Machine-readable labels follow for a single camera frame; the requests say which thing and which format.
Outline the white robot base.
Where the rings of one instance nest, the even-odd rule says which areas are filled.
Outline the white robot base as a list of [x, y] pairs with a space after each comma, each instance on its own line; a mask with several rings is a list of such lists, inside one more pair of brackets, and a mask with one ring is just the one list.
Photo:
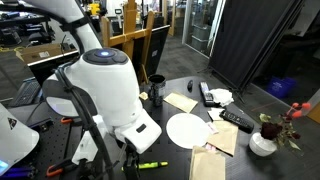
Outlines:
[[37, 131], [23, 124], [0, 104], [0, 175], [30, 154], [39, 139]]

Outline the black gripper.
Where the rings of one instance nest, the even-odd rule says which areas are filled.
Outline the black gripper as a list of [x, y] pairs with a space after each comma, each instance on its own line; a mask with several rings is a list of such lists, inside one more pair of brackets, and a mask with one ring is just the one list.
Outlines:
[[126, 180], [140, 180], [139, 154], [132, 148], [126, 148], [126, 159], [123, 163], [123, 171]]

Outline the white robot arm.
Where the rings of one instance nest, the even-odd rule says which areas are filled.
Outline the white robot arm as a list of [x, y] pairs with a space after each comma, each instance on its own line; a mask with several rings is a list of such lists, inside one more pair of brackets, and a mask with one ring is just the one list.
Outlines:
[[89, 17], [76, 0], [24, 0], [30, 8], [60, 23], [78, 44], [80, 57], [58, 66], [43, 83], [48, 105], [65, 117], [82, 120], [85, 133], [73, 155], [75, 165], [94, 160], [101, 153], [105, 175], [114, 178], [104, 136], [126, 146], [123, 171], [128, 180], [139, 178], [139, 155], [159, 138], [161, 127], [139, 99], [139, 85], [129, 56], [99, 42]]

